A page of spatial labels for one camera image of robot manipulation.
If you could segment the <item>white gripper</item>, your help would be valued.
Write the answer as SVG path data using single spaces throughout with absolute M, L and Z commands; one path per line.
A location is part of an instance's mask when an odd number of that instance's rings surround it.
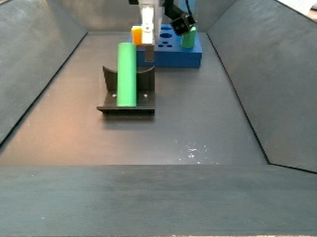
M 128 4 L 141 7 L 141 45 L 144 47 L 144 61 L 152 62 L 155 58 L 153 6 L 173 6 L 173 0 L 128 0 Z

